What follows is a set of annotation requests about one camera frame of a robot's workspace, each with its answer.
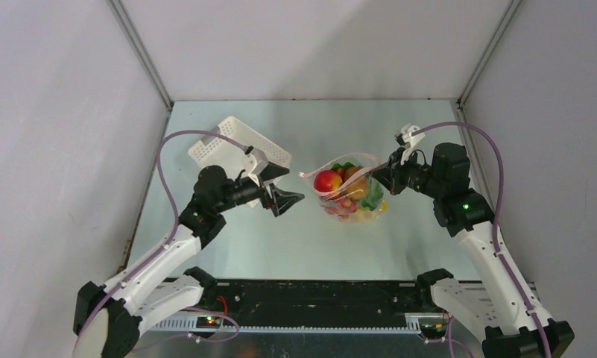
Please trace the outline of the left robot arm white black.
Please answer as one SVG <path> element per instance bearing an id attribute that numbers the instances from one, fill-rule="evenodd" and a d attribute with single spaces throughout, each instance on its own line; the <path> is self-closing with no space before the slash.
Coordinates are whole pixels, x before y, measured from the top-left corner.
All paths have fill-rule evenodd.
<path id="1" fill-rule="evenodd" d="M 214 286 L 184 276 L 170 286 L 160 284 L 187 259 L 200 253 L 224 228 L 225 211 L 259 201 L 278 217 L 304 199 L 277 187 L 289 168 L 247 159 L 235 179 L 223 167 L 199 172 L 186 207 L 176 213 L 169 233 L 131 267 L 102 284 L 85 283 L 77 293 L 73 331 L 74 357 L 125 357 L 156 323 L 179 310 L 216 305 Z"/>

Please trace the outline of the yellow toy lemon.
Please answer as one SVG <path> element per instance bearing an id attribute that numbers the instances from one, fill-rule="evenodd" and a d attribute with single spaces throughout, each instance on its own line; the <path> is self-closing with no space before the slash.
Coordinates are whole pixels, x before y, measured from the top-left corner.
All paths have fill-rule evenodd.
<path id="1" fill-rule="evenodd" d="M 386 200 L 381 201 L 376 209 L 371 210 L 368 207 L 362 207 L 360 209 L 358 209 L 355 213 L 354 213 L 354 219 L 356 222 L 367 222 L 367 221 L 371 221 L 374 219 L 377 219 L 378 217 L 380 217 L 382 214 L 386 213 L 388 211 L 388 202 Z"/>

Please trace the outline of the red toy apple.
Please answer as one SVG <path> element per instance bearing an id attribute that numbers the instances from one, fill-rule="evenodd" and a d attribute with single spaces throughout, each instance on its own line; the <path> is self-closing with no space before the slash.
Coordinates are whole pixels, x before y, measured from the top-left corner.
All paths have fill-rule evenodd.
<path id="1" fill-rule="evenodd" d="M 329 194 L 339 189 L 343 184 L 343 178 L 335 170 L 327 169 L 318 172 L 312 182 L 314 191 L 318 194 Z"/>

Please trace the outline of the clear zip top bag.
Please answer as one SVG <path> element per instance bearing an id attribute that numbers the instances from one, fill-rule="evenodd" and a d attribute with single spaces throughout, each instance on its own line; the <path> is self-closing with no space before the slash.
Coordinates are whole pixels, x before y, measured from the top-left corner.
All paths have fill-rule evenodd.
<path id="1" fill-rule="evenodd" d="M 299 176 L 311 187 L 327 215 L 340 222 L 368 222 L 388 210 L 381 184 L 370 175 L 380 164 L 373 154 L 355 152 Z"/>

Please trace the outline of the brown toy potato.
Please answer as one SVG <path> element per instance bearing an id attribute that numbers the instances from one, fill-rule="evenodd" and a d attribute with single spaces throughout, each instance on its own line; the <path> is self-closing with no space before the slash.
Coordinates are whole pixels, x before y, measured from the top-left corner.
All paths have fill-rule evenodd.
<path id="1" fill-rule="evenodd" d="M 344 183 L 350 184 L 346 188 L 347 194 L 351 199 L 357 201 L 363 199 L 369 193 L 370 189 L 368 179 L 364 175 L 355 180 L 350 180 L 350 178 L 360 169 L 361 167 L 351 166 L 345 170 L 343 176 Z"/>

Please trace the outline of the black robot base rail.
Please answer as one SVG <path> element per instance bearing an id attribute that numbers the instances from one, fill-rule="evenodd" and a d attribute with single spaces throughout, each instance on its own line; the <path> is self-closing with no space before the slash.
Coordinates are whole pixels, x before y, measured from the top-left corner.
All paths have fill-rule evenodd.
<path id="1" fill-rule="evenodd" d="M 183 276 L 200 282 L 198 307 L 242 325 L 281 327 L 404 327 L 416 313 L 441 313 L 430 287 L 453 277 L 439 268 L 416 280 L 219 279 L 199 267 Z"/>

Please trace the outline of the green toy lettuce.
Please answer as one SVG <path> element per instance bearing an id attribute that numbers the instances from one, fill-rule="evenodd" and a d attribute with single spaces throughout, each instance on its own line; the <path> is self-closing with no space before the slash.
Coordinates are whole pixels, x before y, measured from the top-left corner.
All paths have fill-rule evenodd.
<path id="1" fill-rule="evenodd" d="M 352 164 L 351 162 L 346 162 L 344 164 L 334 163 L 332 165 L 332 170 L 335 170 L 343 178 L 345 170 L 351 166 L 356 166 L 356 165 Z M 369 193 L 363 199 L 361 199 L 360 201 L 357 201 L 359 203 L 359 209 L 362 207 L 368 207 L 371 210 L 374 210 L 374 209 L 376 209 L 379 202 L 382 200 L 383 194 L 382 194 L 382 191 L 378 184 L 373 184 L 371 178 L 367 177 L 366 175 L 364 175 L 364 176 L 368 179 L 370 189 L 369 189 Z M 342 190 L 340 193 L 334 195 L 332 198 L 338 199 L 338 198 L 344 198 L 344 197 L 350 198 L 350 196 L 347 194 L 346 189 Z"/>

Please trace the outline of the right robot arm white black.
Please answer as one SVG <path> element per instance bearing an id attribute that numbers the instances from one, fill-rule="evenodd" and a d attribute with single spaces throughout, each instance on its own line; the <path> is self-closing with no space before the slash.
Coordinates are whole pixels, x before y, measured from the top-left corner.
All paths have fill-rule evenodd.
<path id="1" fill-rule="evenodd" d="M 438 224 L 466 252 L 489 300 L 462 288 L 446 269 L 417 278 L 420 309 L 451 313 L 481 343 L 485 357 L 561 357 L 575 334 L 567 321 L 556 321 L 520 274 L 498 230 L 485 197 L 470 185 L 466 148 L 441 143 L 430 164 L 404 145 L 373 176 L 392 195 L 411 189 L 433 200 Z"/>

